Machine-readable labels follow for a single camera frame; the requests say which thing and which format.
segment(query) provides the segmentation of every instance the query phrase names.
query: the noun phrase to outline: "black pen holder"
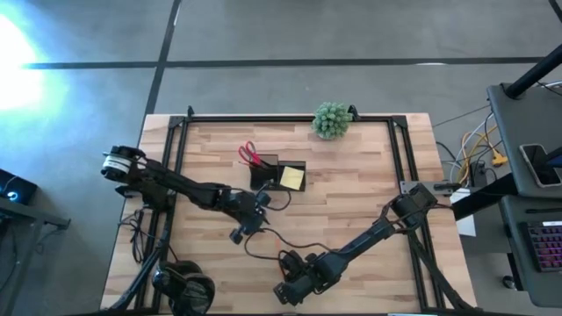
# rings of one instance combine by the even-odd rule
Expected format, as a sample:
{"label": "black pen holder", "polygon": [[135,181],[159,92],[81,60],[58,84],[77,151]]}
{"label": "black pen holder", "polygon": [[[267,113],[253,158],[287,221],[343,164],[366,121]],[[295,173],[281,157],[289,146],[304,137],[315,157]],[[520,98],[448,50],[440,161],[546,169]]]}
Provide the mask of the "black pen holder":
{"label": "black pen holder", "polygon": [[[306,162],[289,162],[280,161],[276,154],[260,154],[260,158],[268,168],[257,168],[249,166],[250,180],[249,187],[251,190],[260,190],[264,184],[270,182],[270,186],[265,190],[293,190],[304,191],[306,187]],[[302,170],[304,172],[300,188],[295,190],[281,185],[281,176],[285,172],[285,167]]]}

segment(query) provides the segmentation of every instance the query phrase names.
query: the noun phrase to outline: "gray floor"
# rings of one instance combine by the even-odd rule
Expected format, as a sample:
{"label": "gray floor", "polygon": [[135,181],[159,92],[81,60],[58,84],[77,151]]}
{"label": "gray floor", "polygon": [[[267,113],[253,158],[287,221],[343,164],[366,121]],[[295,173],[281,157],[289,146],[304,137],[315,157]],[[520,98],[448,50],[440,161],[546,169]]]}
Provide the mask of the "gray floor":
{"label": "gray floor", "polygon": [[[171,5],[3,1],[0,29],[8,32],[0,42],[11,45],[0,62],[157,61]],[[562,42],[561,29],[544,0],[184,0],[169,60],[540,56]],[[155,112],[183,113],[187,105],[198,113],[310,112],[338,101],[362,112],[428,112],[437,123],[485,105],[488,85],[531,66],[168,69]],[[95,311],[123,205],[98,173],[101,154],[137,144],[155,72],[7,69],[0,73],[0,168],[38,184],[36,204],[73,220],[34,257],[14,314]],[[561,77],[557,70],[545,81]],[[439,126],[436,138],[456,153],[462,134],[487,114]],[[493,238],[500,246],[501,237]],[[464,241],[479,305],[559,313],[501,287],[508,266],[503,255],[483,250],[490,240]]]}

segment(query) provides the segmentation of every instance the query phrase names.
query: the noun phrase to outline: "red scissors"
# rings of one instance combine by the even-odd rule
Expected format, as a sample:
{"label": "red scissors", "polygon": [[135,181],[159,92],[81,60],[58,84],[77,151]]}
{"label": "red scissors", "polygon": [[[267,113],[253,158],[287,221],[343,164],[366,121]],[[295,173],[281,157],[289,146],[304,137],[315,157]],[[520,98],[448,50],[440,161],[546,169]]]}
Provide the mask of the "red scissors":
{"label": "red scissors", "polygon": [[238,147],[238,154],[250,166],[267,168],[260,156],[256,153],[256,146],[253,142],[247,141],[246,145]]}

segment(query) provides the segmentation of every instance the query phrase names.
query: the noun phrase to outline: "green plant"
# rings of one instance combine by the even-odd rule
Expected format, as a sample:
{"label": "green plant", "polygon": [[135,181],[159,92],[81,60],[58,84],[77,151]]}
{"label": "green plant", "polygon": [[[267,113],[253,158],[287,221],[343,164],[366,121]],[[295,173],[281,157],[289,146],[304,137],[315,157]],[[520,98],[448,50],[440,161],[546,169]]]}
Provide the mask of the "green plant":
{"label": "green plant", "polygon": [[324,102],[314,116],[313,129],[324,140],[342,137],[352,118],[345,105],[332,102]]}

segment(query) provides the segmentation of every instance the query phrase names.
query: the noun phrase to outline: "phone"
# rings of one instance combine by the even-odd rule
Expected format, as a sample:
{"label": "phone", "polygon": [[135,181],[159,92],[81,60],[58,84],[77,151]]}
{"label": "phone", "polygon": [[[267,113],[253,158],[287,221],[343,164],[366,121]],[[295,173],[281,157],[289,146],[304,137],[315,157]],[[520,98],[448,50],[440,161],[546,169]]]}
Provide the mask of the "phone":
{"label": "phone", "polygon": [[519,149],[539,187],[545,188],[562,184],[556,170],[546,164],[546,151],[544,151],[542,145],[521,145]]}

